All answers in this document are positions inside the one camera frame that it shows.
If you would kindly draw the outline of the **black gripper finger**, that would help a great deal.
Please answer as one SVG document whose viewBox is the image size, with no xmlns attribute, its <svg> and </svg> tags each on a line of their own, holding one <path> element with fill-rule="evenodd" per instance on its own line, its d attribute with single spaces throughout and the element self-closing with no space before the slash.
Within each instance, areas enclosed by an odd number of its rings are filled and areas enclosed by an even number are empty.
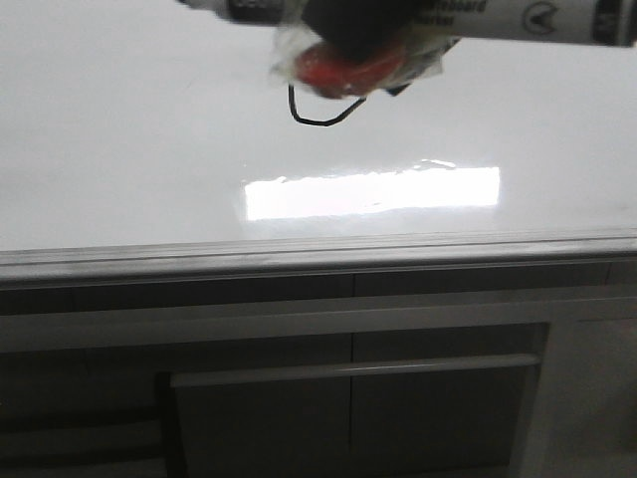
<svg viewBox="0 0 637 478">
<path fill-rule="evenodd" d="M 348 60 L 363 61 L 398 35 L 422 7 L 422 1 L 312 0 L 303 9 L 303 22 Z"/>
</svg>

